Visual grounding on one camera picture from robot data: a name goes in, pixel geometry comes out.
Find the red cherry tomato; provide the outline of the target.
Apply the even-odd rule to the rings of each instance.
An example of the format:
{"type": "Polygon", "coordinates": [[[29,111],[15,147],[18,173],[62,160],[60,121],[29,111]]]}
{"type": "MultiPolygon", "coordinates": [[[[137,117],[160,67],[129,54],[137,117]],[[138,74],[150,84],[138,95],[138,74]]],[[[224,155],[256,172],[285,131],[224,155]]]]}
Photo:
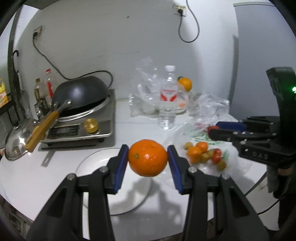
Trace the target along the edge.
{"type": "Polygon", "coordinates": [[[219,155],[221,156],[222,155],[222,151],[218,148],[214,149],[214,155],[219,155]]]}
{"type": "Polygon", "coordinates": [[[213,164],[217,165],[220,161],[221,161],[221,155],[219,154],[215,154],[212,158],[211,158],[213,164]]]}
{"type": "Polygon", "coordinates": [[[208,135],[209,135],[209,133],[210,133],[210,131],[211,130],[219,130],[220,128],[218,127],[218,126],[209,126],[208,128],[207,128],[207,133],[208,133],[208,135]]]}

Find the mandarin orange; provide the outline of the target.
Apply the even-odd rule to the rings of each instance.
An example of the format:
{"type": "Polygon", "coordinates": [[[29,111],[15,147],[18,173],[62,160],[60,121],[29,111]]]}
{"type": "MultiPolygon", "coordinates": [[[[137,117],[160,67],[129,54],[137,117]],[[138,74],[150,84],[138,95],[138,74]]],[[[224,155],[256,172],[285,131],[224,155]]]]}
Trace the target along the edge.
{"type": "Polygon", "coordinates": [[[191,163],[201,162],[202,154],[203,154],[202,150],[197,146],[192,146],[187,150],[187,156],[191,163]]]}
{"type": "Polygon", "coordinates": [[[165,169],[168,154],[156,141],[144,139],[130,147],[128,161],[130,168],[138,175],[155,177],[165,169]]]}
{"type": "Polygon", "coordinates": [[[196,144],[196,147],[198,147],[202,151],[202,153],[205,153],[208,151],[209,146],[207,142],[198,142],[196,144]]]}

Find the yellow cherry tomato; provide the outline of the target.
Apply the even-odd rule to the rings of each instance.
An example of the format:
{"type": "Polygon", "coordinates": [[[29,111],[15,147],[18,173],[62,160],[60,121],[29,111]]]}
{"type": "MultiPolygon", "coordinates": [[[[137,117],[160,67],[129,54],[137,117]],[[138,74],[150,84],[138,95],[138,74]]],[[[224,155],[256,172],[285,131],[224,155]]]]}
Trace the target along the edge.
{"type": "Polygon", "coordinates": [[[227,167],[227,164],[225,161],[221,160],[218,164],[217,164],[217,170],[218,171],[222,171],[227,167]]]}
{"type": "Polygon", "coordinates": [[[206,163],[209,159],[211,159],[211,157],[207,152],[201,155],[201,163],[206,163]]]}
{"type": "Polygon", "coordinates": [[[207,154],[208,154],[209,158],[211,159],[214,156],[214,150],[208,150],[207,154]]]}
{"type": "Polygon", "coordinates": [[[185,149],[185,150],[188,150],[188,149],[191,148],[191,147],[193,147],[193,143],[191,143],[191,142],[186,142],[186,143],[184,144],[184,149],[185,149]]]}

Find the white round plate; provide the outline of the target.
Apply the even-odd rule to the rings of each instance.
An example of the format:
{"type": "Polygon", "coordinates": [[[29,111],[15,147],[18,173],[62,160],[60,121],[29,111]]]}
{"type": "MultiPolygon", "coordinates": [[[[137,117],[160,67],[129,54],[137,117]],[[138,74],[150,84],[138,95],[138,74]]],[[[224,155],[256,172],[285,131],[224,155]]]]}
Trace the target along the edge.
{"type": "Polygon", "coordinates": [[[110,215],[124,214],[136,209],[147,198],[152,186],[152,178],[141,177],[133,172],[128,163],[127,145],[95,152],[85,158],[77,167],[76,175],[86,176],[107,166],[109,177],[107,195],[110,215]]]}

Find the crumpled clear plastic bag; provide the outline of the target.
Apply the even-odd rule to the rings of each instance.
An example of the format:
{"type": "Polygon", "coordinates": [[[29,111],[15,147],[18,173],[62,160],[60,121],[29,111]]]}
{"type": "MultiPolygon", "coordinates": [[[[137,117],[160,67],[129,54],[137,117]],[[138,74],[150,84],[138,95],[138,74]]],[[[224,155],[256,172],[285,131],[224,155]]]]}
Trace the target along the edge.
{"type": "Polygon", "coordinates": [[[229,114],[229,100],[207,93],[195,93],[189,96],[187,111],[190,117],[203,121],[229,114]]]}

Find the white plate with bag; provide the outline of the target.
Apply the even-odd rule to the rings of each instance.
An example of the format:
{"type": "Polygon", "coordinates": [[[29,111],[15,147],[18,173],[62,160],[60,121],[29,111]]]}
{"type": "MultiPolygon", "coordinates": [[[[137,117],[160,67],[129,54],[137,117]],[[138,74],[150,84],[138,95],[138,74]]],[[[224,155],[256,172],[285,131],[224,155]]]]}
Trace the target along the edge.
{"type": "Polygon", "coordinates": [[[191,97],[191,92],[178,92],[178,98],[177,98],[177,109],[176,113],[183,113],[187,110],[187,107],[189,105],[189,100],[191,97]]]}

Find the large orange with leaf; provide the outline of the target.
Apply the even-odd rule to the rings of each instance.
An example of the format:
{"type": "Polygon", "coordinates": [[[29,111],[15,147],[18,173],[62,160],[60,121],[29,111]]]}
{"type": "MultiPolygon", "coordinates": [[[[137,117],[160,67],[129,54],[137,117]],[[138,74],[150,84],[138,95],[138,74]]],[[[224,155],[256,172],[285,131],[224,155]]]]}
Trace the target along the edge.
{"type": "Polygon", "coordinates": [[[189,78],[179,77],[178,83],[184,87],[186,92],[192,89],[192,81],[189,78]]]}

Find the clear water bottle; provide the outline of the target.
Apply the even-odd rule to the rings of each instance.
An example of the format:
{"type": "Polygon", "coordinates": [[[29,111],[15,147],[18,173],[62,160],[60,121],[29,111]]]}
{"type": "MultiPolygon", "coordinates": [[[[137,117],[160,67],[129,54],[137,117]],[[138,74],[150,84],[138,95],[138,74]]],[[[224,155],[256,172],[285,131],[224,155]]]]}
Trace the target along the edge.
{"type": "Polygon", "coordinates": [[[173,65],[165,66],[166,77],[161,82],[158,125],[164,130],[170,130],[175,125],[179,89],[175,68],[173,65]]]}

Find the black wok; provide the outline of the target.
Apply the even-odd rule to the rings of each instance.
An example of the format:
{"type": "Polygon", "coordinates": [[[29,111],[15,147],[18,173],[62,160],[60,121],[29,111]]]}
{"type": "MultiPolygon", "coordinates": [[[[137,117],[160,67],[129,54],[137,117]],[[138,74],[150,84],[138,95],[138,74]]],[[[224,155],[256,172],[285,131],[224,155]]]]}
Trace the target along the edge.
{"type": "Polygon", "coordinates": [[[97,77],[87,76],[60,84],[52,98],[52,111],[41,121],[25,145],[28,152],[33,152],[47,130],[60,114],[67,117],[82,114],[102,104],[108,97],[108,87],[97,77]]]}

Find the red label sauce bottle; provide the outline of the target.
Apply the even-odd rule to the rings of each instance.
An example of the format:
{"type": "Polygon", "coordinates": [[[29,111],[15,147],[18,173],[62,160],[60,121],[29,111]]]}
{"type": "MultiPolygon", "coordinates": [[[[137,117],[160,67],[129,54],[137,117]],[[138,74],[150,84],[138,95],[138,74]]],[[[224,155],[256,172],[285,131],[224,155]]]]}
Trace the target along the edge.
{"type": "Polygon", "coordinates": [[[55,90],[58,86],[58,82],[56,80],[56,77],[53,75],[51,69],[46,70],[46,77],[45,77],[44,83],[46,84],[49,92],[49,96],[52,99],[54,96],[55,90]]]}

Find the cooking oil bottle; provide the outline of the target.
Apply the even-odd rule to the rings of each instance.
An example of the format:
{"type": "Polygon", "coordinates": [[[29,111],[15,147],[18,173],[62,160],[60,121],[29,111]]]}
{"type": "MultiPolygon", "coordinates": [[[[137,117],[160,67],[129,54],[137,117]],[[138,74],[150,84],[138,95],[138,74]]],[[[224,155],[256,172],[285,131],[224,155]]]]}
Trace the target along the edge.
{"type": "Polygon", "coordinates": [[[44,99],[46,103],[49,105],[51,103],[51,99],[49,97],[49,93],[45,83],[41,82],[40,78],[36,79],[36,85],[34,87],[34,95],[36,101],[41,101],[44,99]]]}

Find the steel pot lid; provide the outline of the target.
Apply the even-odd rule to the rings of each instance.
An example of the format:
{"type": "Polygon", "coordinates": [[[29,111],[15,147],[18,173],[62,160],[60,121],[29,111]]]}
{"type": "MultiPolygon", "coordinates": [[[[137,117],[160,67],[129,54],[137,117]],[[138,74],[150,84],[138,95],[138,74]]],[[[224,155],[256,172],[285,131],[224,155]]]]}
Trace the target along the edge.
{"type": "Polygon", "coordinates": [[[7,134],[5,139],[5,157],[8,161],[15,161],[28,151],[25,145],[29,141],[34,130],[40,122],[33,118],[27,118],[18,122],[7,134]]]}

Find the right wall socket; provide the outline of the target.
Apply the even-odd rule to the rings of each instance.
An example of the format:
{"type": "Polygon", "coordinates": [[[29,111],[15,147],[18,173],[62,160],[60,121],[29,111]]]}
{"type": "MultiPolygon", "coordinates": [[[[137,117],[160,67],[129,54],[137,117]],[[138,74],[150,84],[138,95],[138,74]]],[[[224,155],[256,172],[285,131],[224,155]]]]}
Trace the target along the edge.
{"type": "Polygon", "coordinates": [[[186,10],[187,10],[186,6],[182,6],[182,5],[178,5],[178,4],[173,5],[173,14],[174,15],[186,17],[186,10]]]}

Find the wall socket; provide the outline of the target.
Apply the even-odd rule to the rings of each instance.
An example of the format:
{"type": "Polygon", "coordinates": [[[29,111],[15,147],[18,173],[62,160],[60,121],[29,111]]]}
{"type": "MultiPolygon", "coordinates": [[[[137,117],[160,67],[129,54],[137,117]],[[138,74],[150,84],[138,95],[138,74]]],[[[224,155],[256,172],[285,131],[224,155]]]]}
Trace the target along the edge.
{"type": "Polygon", "coordinates": [[[33,38],[37,38],[41,35],[42,32],[42,26],[37,27],[33,32],[33,38]]]}
{"type": "Polygon", "coordinates": [[[182,5],[178,5],[178,4],[173,5],[173,14],[174,15],[186,17],[186,10],[187,10],[186,6],[182,6],[182,5]]]}

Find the left wall socket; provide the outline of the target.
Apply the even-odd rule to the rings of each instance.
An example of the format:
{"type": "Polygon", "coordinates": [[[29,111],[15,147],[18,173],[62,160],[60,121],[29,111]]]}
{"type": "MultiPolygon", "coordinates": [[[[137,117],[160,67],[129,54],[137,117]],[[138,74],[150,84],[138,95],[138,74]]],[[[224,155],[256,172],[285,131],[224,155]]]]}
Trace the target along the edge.
{"type": "Polygon", "coordinates": [[[33,32],[33,38],[37,38],[41,35],[42,32],[42,26],[37,27],[33,32]]]}

